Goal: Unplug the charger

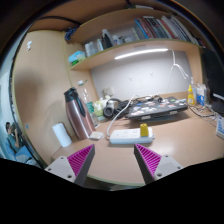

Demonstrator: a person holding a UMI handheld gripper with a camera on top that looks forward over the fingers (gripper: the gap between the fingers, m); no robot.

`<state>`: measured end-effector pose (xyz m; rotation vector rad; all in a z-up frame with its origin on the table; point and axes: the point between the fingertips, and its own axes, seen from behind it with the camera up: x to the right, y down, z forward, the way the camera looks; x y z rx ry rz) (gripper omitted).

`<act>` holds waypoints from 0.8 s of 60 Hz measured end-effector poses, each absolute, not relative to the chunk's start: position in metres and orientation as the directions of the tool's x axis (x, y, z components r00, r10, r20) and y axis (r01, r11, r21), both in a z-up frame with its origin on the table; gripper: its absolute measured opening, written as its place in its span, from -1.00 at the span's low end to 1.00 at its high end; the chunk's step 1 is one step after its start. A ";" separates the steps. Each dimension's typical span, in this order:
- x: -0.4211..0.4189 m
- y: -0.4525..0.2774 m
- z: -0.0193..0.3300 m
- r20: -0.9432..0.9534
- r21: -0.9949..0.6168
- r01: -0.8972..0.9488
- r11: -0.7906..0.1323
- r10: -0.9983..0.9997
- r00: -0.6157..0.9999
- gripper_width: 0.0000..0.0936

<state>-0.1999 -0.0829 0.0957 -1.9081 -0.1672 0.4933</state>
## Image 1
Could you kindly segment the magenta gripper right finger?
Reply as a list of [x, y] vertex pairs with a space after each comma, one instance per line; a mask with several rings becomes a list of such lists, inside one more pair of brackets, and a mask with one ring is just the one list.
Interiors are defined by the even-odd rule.
[[134, 145], [134, 155], [146, 184], [164, 178], [183, 168], [183, 166], [171, 156], [161, 156], [140, 144]]

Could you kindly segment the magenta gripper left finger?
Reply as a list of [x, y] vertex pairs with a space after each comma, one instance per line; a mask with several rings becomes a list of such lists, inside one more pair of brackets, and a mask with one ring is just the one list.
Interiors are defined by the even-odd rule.
[[95, 145], [92, 144], [68, 157], [59, 156], [46, 171], [83, 187], [94, 155]]

